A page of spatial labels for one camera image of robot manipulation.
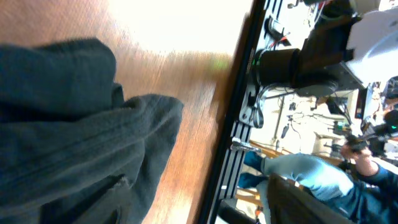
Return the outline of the dark green t-shirt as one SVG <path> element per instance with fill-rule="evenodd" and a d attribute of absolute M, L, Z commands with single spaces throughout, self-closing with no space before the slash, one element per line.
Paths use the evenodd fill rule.
<path fill-rule="evenodd" d="M 98 39 L 1 45 L 1 222 L 141 223 L 183 103 L 125 99 Z"/>

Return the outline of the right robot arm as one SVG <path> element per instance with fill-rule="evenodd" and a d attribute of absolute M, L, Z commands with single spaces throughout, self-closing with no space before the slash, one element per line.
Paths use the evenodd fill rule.
<path fill-rule="evenodd" d="M 275 88 L 319 97 L 386 82 L 397 76 L 397 9 L 328 21 L 301 49 L 259 51 L 252 75 L 258 97 Z"/>

